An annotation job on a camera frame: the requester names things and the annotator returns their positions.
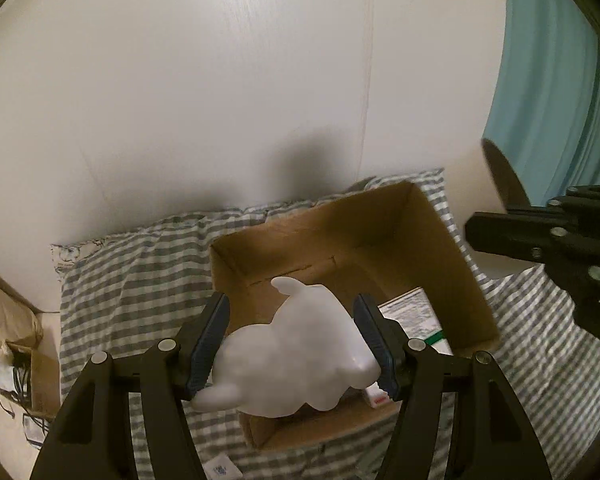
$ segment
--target white plush toy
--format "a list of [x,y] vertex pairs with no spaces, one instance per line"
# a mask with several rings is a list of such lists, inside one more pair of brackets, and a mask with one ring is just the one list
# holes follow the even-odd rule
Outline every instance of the white plush toy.
[[325,411],[350,386],[362,389],[378,379],[378,362],[328,288],[287,276],[271,285],[289,297],[271,323],[244,326],[222,342],[213,385],[195,395],[194,410],[238,408],[273,418],[307,403]]

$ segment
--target gingham cloth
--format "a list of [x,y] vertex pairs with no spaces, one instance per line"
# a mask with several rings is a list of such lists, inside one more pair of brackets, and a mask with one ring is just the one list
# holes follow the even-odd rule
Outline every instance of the gingham cloth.
[[[502,335],[494,357],[536,430],[554,478],[564,478],[600,429],[600,341],[574,325],[573,303],[541,266],[502,280],[480,272],[449,212],[442,170],[374,178],[362,188],[400,180],[420,187],[459,244]],[[95,351],[113,357],[144,351],[201,311],[212,290],[208,248],[215,238],[339,196],[174,216],[126,234],[53,246],[62,277],[63,396]],[[319,446],[261,454],[244,443],[235,410],[201,414],[184,404],[202,462],[225,452],[246,479],[351,478],[356,462],[395,423],[390,418]],[[131,395],[130,412],[138,475],[151,479],[138,394]],[[444,475],[452,415],[452,397],[445,396],[431,479]]]

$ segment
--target beige bag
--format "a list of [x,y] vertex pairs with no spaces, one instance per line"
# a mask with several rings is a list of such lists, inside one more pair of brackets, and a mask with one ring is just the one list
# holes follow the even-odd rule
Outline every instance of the beige bag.
[[42,327],[31,309],[0,289],[0,345],[3,341],[35,348],[42,339]]

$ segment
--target teal curtain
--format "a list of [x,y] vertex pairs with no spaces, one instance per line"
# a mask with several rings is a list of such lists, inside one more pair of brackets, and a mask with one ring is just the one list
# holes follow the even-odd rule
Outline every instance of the teal curtain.
[[484,136],[532,204],[600,184],[600,42],[573,0],[507,0],[500,75]]

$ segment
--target brown cardboard box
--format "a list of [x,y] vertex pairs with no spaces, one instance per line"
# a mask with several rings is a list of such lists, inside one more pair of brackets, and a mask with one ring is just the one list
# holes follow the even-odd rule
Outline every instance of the brown cardboard box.
[[60,365],[51,357],[28,346],[7,343],[14,354],[29,357],[31,362],[31,405],[24,406],[29,415],[53,419],[60,410]]
[[[456,355],[489,349],[498,339],[491,310],[459,248],[420,189],[401,182],[365,191],[218,238],[211,246],[215,290],[231,302],[229,332],[270,322],[285,300],[275,276],[321,283],[347,309],[361,292],[384,303],[421,286]],[[308,446],[395,413],[362,396],[328,412],[305,406],[292,416],[241,413],[245,438],[261,450]]]

